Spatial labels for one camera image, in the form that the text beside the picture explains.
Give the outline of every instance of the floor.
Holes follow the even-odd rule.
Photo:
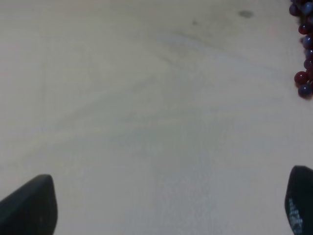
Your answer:
[[[291,235],[313,100],[289,0],[2,0],[0,198],[53,176],[56,235]]]

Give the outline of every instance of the blue bead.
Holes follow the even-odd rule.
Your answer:
[[[313,48],[313,40],[309,35],[303,38],[302,44],[305,49]]]
[[[312,94],[312,87],[310,84],[304,84],[298,89],[299,96],[306,97]]]
[[[311,14],[311,13],[313,12],[313,2],[311,2],[311,1],[306,2],[306,3],[302,6],[301,10],[302,10],[302,13],[303,13],[304,15],[306,15],[306,16],[309,15],[309,14]]]

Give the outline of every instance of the white floor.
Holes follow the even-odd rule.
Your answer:
[[[56,235],[291,235],[313,100],[289,3],[2,0],[0,198],[50,173]]]

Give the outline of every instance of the black plastic part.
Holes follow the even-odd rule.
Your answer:
[[[39,175],[0,202],[0,235],[52,235],[57,217],[52,177]]]
[[[313,170],[295,166],[289,177],[285,210],[295,235],[313,234]]]

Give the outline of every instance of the black object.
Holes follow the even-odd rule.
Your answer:
[[[0,235],[52,235],[57,217],[52,177],[39,175],[0,202]]]
[[[285,210],[295,235],[313,235],[313,170],[295,166],[289,177]]]

